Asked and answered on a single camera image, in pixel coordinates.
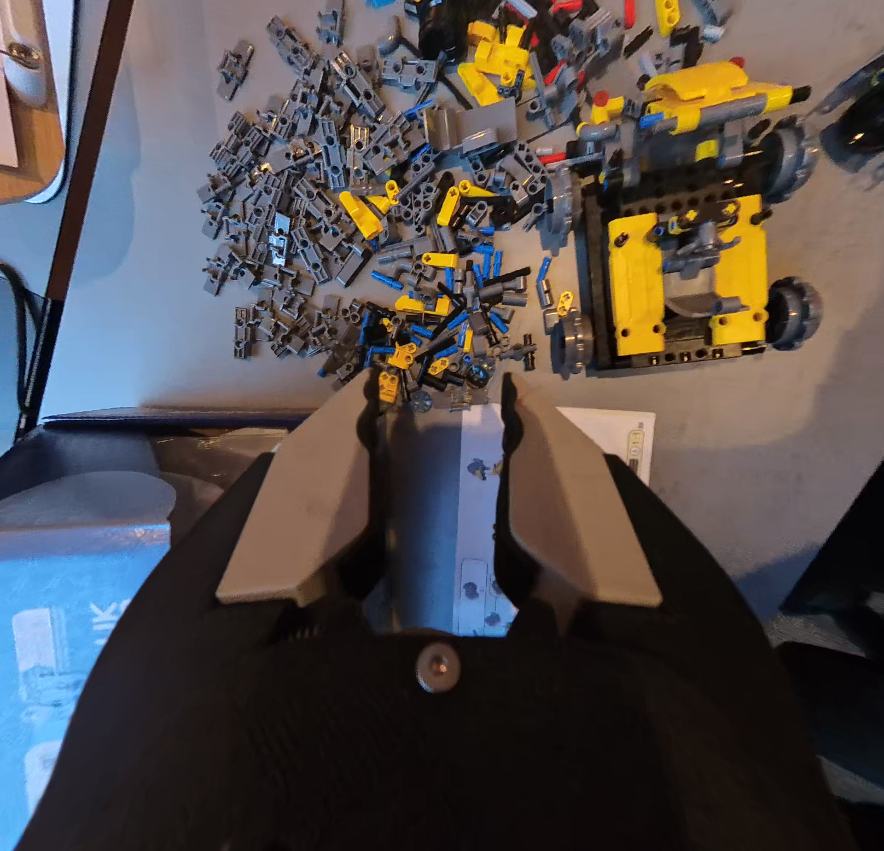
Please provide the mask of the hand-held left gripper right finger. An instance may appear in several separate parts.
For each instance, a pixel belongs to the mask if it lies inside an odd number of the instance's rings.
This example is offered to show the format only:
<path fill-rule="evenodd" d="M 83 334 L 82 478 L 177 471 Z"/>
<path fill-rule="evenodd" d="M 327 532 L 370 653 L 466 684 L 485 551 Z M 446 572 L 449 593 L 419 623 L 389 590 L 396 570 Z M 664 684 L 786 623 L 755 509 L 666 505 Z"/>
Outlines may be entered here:
<path fill-rule="evenodd" d="M 663 596 L 605 452 L 524 376 L 501 381 L 494 574 L 518 612 L 568 620 L 589 602 L 654 609 Z"/>

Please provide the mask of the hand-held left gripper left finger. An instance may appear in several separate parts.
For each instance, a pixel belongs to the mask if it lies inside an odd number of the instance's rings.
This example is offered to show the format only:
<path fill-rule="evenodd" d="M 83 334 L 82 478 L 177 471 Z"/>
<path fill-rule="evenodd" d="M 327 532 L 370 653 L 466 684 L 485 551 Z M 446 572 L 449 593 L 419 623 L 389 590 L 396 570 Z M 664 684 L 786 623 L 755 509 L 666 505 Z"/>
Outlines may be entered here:
<path fill-rule="evenodd" d="M 379 371 L 359 372 L 288 434 L 215 595 L 224 604 L 365 600 L 384 577 L 385 435 Z"/>

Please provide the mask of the yellow brick vehicle model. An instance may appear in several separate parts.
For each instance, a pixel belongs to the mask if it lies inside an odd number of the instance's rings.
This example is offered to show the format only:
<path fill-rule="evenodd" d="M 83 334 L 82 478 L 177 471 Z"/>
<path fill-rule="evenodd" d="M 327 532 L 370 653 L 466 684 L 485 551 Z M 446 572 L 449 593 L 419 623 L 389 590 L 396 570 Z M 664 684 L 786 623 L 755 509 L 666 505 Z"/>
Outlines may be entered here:
<path fill-rule="evenodd" d="M 642 371 L 800 349 L 823 302 L 768 277 L 769 218 L 818 147 L 800 115 L 812 86 L 753 81 L 736 58 L 601 90 L 552 168 L 538 230 L 574 236 L 584 309 L 558 310 L 560 367 Z"/>

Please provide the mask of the grey desk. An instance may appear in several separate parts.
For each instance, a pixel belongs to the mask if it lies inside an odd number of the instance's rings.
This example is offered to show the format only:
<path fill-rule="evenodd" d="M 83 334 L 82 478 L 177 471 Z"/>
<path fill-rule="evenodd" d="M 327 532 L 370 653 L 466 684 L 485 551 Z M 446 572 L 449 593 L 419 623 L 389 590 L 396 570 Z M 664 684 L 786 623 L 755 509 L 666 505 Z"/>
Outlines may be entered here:
<path fill-rule="evenodd" d="M 312 408 L 313 359 L 233 358 L 237 289 L 204 291 L 211 243 L 196 190 L 234 110 L 291 87 L 265 27 L 315 38 L 326 0 L 134 0 L 127 42 L 42 404 L 44 415 L 136 406 Z M 389 13 L 346 0 L 346 44 Z M 854 651 L 827 617 L 778 613 L 882 459 L 882 185 L 821 156 L 767 222 L 772 280 L 824 302 L 802 349 L 709 366 L 562 379 L 536 295 L 515 315 L 538 340 L 558 405 L 656 415 L 651 485 L 735 580 L 774 645 Z"/>

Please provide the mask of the white instruction booklet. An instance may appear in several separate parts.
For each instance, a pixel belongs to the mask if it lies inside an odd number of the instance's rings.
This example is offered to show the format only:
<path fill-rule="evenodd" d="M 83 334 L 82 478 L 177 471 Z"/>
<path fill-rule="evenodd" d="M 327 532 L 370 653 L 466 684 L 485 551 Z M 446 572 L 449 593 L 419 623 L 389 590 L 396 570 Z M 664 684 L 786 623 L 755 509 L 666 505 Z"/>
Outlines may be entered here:
<path fill-rule="evenodd" d="M 559 412 L 604 452 L 623 460 L 643 482 L 650 481 L 653 413 L 578 407 L 561 407 Z M 463 415 L 453 602 L 457 636 L 504 636 L 516 614 L 494 573 L 503 432 L 498 404 L 475 405 Z"/>

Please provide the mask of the blue kit box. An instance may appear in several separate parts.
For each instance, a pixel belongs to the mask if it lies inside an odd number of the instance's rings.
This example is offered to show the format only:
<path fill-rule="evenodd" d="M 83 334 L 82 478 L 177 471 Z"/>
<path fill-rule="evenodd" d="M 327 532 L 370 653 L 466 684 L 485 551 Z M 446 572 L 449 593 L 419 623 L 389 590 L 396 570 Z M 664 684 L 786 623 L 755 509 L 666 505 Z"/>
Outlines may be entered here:
<path fill-rule="evenodd" d="M 2 455 L 2 849 L 24 832 L 95 660 L 144 580 L 307 414 L 55 415 Z"/>

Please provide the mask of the pile of grey track links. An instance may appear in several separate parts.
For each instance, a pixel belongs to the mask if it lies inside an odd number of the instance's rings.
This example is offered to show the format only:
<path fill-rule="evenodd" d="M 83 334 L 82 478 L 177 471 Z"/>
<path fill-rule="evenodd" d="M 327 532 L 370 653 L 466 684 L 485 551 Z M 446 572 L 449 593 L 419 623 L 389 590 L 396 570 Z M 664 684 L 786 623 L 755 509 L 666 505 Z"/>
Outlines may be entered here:
<path fill-rule="evenodd" d="M 390 111 L 369 71 L 392 62 L 343 49 L 342 6 L 319 14 L 322 51 L 271 18 L 267 35 L 293 86 L 230 116 L 197 196 L 214 244 L 204 290 L 237 293 L 234 358 L 259 346 L 278 358 L 318 355 L 321 376 L 344 380 L 377 347 L 395 352 L 395 315 L 334 288 L 353 285 L 410 222 L 413 204 L 391 178 L 421 162 L 425 142 L 417 114 Z"/>

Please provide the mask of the pile of black red pieces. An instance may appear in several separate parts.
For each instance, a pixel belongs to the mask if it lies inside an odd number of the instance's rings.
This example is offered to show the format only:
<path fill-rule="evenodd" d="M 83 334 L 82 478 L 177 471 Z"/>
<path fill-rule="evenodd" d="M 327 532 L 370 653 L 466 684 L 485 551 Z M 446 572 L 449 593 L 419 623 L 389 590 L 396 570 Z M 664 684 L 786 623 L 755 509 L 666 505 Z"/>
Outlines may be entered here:
<path fill-rule="evenodd" d="M 401 0 L 417 25 L 416 4 Z M 415 94 L 413 117 L 428 108 L 439 86 L 466 110 L 512 100 L 527 91 L 554 89 L 552 105 L 582 105 L 587 84 L 618 57 L 629 59 L 653 38 L 674 49 L 641 67 L 639 87 L 659 72 L 699 62 L 707 43 L 718 41 L 734 13 L 732 0 L 680 0 L 680 25 L 670 38 L 657 33 L 651 0 L 623 0 L 610 12 L 598 0 L 467 0 L 468 51 L 462 61 L 422 59 L 392 17 L 388 36 L 370 61 L 383 84 Z"/>

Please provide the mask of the black wheel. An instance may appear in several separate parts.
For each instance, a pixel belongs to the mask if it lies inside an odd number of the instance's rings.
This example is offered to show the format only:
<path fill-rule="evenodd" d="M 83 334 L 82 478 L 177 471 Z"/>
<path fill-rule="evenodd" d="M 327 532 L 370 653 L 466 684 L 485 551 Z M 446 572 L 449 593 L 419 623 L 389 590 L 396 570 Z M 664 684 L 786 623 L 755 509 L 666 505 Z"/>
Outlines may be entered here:
<path fill-rule="evenodd" d="M 469 8 L 467 0 L 420 0 L 417 47 L 422 59 L 462 61 L 468 51 Z"/>

